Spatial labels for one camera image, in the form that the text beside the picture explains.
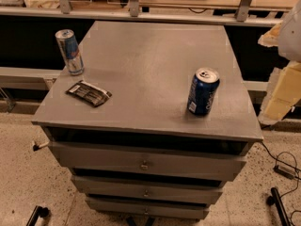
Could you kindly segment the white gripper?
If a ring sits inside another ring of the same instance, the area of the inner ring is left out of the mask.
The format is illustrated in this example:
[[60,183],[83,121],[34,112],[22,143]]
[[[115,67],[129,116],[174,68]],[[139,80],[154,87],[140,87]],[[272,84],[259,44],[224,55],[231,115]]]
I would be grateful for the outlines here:
[[278,47],[278,54],[292,60],[270,74],[267,94],[261,104],[259,122],[274,125],[281,121],[301,100],[301,0],[285,16],[258,39],[264,47]]

